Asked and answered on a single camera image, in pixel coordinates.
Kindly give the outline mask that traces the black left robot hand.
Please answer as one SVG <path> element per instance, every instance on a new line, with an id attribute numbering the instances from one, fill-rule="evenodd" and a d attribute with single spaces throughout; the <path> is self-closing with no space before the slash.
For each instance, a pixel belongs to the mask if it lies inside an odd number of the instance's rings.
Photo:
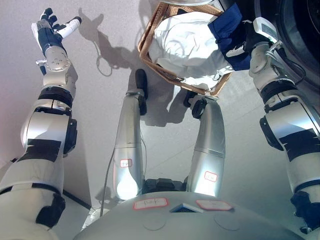
<path id="1" fill-rule="evenodd" d="M 75 32 L 81 25 L 82 19 L 79 16 L 72 18 L 64 24 L 58 24 L 56 15 L 53 15 L 52 8 L 46 8 L 37 22 L 31 24 L 33 36 L 42 53 L 50 47 L 64 49 L 62 40 Z"/>

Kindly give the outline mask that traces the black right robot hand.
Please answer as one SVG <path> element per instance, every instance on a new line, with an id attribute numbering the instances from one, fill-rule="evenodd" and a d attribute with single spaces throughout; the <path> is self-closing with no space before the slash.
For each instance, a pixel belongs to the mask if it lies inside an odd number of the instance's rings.
<path id="1" fill-rule="evenodd" d="M 278 41 L 276 27 L 269 20 L 259 16 L 253 21 L 244 20 L 243 23 L 245 40 L 226 53 L 228 58 L 250 53 L 259 42 L 267 42 L 272 45 Z"/>

